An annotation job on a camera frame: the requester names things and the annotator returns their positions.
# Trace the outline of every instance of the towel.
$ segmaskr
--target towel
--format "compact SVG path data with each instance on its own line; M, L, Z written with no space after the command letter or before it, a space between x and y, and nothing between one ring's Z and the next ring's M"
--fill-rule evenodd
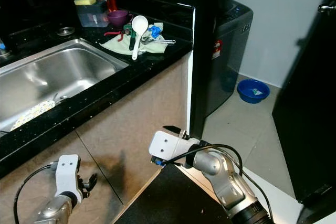
M161 31L163 30L163 23L154 23L154 24L150 24L148 26L148 28L151 28L152 26L156 26L159 27L161 29ZM143 34L143 37L149 36L152 38L151 35L151 31L146 31ZM102 47L109 49L113 52L116 52L118 54L122 54L122 55L132 55L133 50L131 51L129 49L129 45L130 45L130 41L131 41L131 36L130 35L126 35L124 34L123 40L122 41L118 41L118 39L121 38L121 35L117 35L114 38L110 39L109 41L107 41L104 44L100 44ZM164 39L163 36L160 34L157 36L156 39ZM143 54L144 52L151 52L151 53L156 53L156 54L162 54L164 53L164 51L166 50L167 47L167 43L155 43L155 42L151 42L148 43L147 45L144 45L143 43L140 42L139 45L139 55Z

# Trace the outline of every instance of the black table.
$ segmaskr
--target black table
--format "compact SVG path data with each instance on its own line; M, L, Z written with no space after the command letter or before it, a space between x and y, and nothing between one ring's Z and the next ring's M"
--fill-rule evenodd
M174 165L167 165L116 224L231 224L222 206Z

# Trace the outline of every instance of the black granite countertop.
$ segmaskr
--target black granite countertop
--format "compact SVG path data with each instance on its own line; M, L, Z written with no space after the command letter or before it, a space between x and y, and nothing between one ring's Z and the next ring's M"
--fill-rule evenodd
M149 23L154 21L159 20L149 19ZM113 105L192 49L191 30L171 24L164 24L163 36L175 39L176 44L168 46L163 54L144 53L136 61L132 60L132 56L120 55L99 45L112 38L103 35L111 31L110 27L76 27L76 32L68 37L59 37L55 31L56 26L44 24L30 29L28 33L13 34L11 39L15 40L17 46L15 56L0 61L0 67L76 38L85 39L129 66L3 135L0 138L0 178Z

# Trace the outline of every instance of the tile floor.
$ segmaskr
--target tile floor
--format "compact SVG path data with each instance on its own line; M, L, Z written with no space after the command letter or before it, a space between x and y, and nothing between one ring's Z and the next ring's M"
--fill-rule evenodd
M239 76L238 81L247 79ZM271 115L279 88L270 86L270 95L258 104L244 102L235 89L233 95L205 121L203 139L228 144L241 154L244 167L295 197Z

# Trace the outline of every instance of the blue bowl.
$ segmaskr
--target blue bowl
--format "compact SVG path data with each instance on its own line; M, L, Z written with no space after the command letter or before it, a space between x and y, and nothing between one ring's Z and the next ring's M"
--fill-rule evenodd
M240 98L248 103L259 103L269 95L266 84L257 80L243 80L237 87Z

